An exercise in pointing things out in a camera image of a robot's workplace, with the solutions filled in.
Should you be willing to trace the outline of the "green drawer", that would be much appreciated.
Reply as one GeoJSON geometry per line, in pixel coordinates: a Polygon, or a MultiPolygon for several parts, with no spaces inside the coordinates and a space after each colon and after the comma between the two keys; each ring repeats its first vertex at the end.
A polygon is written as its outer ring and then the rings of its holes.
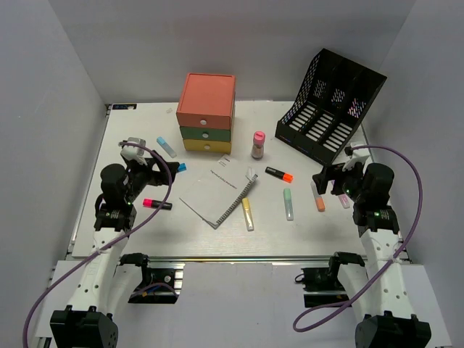
{"type": "Polygon", "coordinates": [[[180,131],[183,139],[231,141],[231,131],[226,129],[181,126],[180,131]]]}

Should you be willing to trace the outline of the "pastel blue highlighter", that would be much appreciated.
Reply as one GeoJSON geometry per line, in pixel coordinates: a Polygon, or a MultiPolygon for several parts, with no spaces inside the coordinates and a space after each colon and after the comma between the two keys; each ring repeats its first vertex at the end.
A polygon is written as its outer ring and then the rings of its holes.
{"type": "Polygon", "coordinates": [[[166,140],[164,140],[163,137],[159,136],[157,137],[157,143],[162,147],[162,149],[171,157],[171,158],[176,158],[177,153],[174,151],[174,149],[169,145],[166,140]]]}

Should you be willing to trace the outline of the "pastel yellow highlighter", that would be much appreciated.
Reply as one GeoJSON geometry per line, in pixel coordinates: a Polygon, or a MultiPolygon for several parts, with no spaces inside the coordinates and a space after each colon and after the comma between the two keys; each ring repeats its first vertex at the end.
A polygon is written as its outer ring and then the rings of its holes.
{"type": "Polygon", "coordinates": [[[249,199],[248,198],[243,198],[241,200],[241,204],[242,204],[242,209],[243,209],[243,213],[244,213],[244,221],[245,221],[245,224],[246,224],[246,229],[248,231],[253,231],[254,230],[254,221],[253,221],[253,217],[252,217],[252,211],[251,211],[251,206],[250,206],[250,203],[249,203],[249,199]]]}

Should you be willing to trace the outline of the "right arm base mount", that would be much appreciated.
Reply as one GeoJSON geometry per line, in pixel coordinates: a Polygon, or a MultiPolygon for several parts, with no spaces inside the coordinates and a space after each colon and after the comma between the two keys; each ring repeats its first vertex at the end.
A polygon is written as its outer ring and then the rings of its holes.
{"type": "Polygon", "coordinates": [[[319,305],[335,303],[338,307],[347,301],[344,287],[337,278],[341,265],[355,264],[365,266],[364,259],[354,253],[336,252],[330,257],[325,267],[302,268],[294,279],[303,285],[304,307],[311,308],[319,305]]]}

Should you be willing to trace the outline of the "pink capped glitter bottle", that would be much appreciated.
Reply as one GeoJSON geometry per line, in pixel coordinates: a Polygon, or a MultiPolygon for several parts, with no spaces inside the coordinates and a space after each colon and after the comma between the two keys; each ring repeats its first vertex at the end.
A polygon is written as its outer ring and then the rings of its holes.
{"type": "Polygon", "coordinates": [[[262,131],[256,131],[252,139],[252,150],[251,156],[259,160],[264,155],[264,144],[265,144],[265,133],[262,131]]]}

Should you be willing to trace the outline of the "pastel green highlighter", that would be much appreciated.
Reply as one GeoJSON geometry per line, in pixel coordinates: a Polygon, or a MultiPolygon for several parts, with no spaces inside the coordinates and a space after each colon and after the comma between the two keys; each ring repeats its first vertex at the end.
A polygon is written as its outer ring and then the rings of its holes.
{"type": "Polygon", "coordinates": [[[285,188],[283,190],[283,201],[286,212],[286,220],[292,221],[294,219],[294,212],[291,198],[291,190],[289,188],[285,188]]]}

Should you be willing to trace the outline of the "pastel orange highlighter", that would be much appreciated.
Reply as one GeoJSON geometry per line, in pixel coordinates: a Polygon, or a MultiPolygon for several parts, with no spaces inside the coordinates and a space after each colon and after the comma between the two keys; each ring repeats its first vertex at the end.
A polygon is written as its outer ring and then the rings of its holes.
{"type": "Polygon", "coordinates": [[[313,193],[314,200],[315,200],[315,205],[316,205],[318,212],[324,212],[326,210],[325,203],[323,201],[322,196],[318,193],[317,187],[313,181],[310,183],[310,187],[312,189],[312,193],[313,193]]]}

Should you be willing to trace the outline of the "orange top drawer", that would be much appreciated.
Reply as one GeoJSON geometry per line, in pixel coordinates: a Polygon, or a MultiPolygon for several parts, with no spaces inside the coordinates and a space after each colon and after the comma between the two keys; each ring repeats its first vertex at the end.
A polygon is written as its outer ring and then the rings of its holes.
{"type": "Polygon", "coordinates": [[[176,110],[179,126],[230,130],[235,90],[234,75],[190,72],[176,110]]]}

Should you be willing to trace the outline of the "pastel purple highlighter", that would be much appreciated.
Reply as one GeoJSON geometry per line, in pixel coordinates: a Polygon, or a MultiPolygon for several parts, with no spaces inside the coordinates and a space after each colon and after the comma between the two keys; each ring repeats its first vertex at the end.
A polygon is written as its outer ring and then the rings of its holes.
{"type": "Polygon", "coordinates": [[[338,196],[339,201],[341,202],[341,205],[344,209],[349,209],[350,208],[350,203],[349,199],[345,194],[339,195],[338,196]]]}

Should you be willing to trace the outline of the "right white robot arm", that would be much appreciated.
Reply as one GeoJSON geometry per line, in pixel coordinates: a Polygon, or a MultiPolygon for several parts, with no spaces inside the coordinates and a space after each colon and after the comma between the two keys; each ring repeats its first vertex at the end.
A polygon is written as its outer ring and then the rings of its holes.
{"type": "Polygon", "coordinates": [[[353,220],[366,258],[337,252],[329,262],[328,282],[344,289],[357,319],[356,347],[426,347],[429,323],[418,319],[405,287],[397,216],[389,206],[391,168],[361,162],[324,167],[313,177],[319,194],[333,185],[333,195],[353,201],[353,220]]]}

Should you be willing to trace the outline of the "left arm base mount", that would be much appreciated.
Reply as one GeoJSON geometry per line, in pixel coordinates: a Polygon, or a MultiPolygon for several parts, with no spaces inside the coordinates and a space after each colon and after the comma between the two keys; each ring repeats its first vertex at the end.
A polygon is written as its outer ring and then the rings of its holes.
{"type": "Polygon", "coordinates": [[[142,253],[124,254],[119,265],[132,265],[137,268],[136,275],[141,282],[134,288],[128,302],[138,305],[173,305],[177,302],[183,280],[180,268],[156,265],[142,253]]]}

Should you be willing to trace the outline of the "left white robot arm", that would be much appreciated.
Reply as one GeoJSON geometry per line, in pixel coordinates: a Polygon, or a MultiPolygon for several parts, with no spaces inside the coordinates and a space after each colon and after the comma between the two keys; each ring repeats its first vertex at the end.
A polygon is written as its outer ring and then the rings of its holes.
{"type": "Polygon", "coordinates": [[[173,182],[178,167],[177,162],[143,158],[111,164],[101,171],[91,249],[95,257],[86,263],[66,308],[51,315],[58,347],[116,347],[116,314],[136,288],[146,289],[153,281],[145,254],[123,254],[136,218],[133,203],[146,186],[173,182]]]}

